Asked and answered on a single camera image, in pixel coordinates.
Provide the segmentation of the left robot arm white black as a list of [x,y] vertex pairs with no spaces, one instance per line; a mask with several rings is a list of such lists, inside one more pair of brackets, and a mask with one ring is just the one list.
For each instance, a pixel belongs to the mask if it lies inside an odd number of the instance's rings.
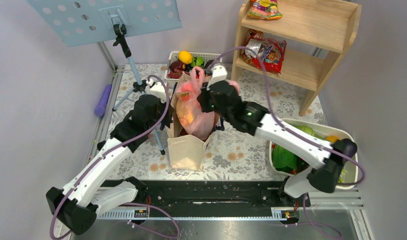
[[139,206],[148,199],[147,186],[135,177],[122,180],[118,185],[98,192],[108,173],[132,154],[148,135],[160,125],[170,109],[170,98],[152,94],[141,95],[134,107],[110,133],[107,140],[98,144],[99,152],[88,165],[63,188],[52,187],[46,199],[53,215],[50,237],[56,220],[71,233],[81,235],[94,224],[98,216],[120,205]]

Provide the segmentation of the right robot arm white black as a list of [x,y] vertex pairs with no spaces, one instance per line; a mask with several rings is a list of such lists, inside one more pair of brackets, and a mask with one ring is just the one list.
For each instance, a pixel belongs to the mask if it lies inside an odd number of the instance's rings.
[[204,82],[200,90],[197,99],[203,112],[217,113],[237,131],[271,141],[309,165],[284,180],[278,199],[285,206],[308,192],[333,193],[345,163],[357,153],[357,144],[349,138],[334,143],[318,139],[274,117],[266,107],[243,101],[226,80]]

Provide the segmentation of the pink plastic grocery bag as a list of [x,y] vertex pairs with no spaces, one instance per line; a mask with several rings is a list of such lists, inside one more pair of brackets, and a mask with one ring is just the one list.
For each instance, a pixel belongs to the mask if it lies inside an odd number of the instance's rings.
[[189,135],[205,141],[214,131],[220,116],[215,112],[203,112],[198,96],[202,93],[201,87],[209,79],[205,71],[199,66],[192,68],[190,74],[184,73],[175,90],[177,102],[175,111],[179,123]]

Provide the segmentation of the beige canvas tote bag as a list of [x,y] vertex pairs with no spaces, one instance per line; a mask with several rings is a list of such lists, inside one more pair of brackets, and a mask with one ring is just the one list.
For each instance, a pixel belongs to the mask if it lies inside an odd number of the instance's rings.
[[186,133],[176,114],[176,87],[170,101],[171,106],[173,107],[172,123],[170,124],[170,128],[167,129],[169,161],[173,168],[202,171],[207,145],[210,142],[211,134],[214,132],[215,127],[206,140],[201,140]]

